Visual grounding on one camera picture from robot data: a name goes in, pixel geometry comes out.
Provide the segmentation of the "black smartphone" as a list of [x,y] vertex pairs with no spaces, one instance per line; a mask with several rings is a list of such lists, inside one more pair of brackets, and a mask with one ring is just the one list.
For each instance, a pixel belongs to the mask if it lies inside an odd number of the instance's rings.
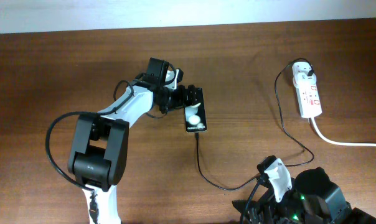
[[204,94],[202,88],[198,88],[197,97],[199,102],[196,105],[184,108],[187,133],[200,133],[206,132],[207,130]]

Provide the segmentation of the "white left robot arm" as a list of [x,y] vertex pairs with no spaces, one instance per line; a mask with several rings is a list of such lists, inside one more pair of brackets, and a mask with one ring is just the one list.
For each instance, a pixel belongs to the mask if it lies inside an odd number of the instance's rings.
[[117,185],[125,171],[132,125],[154,106],[167,114],[200,105],[201,88],[181,85],[183,74],[171,63],[151,58],[147,70],[114,103],[78,117],[68,171],[83,185],[90,223],[121,223]]

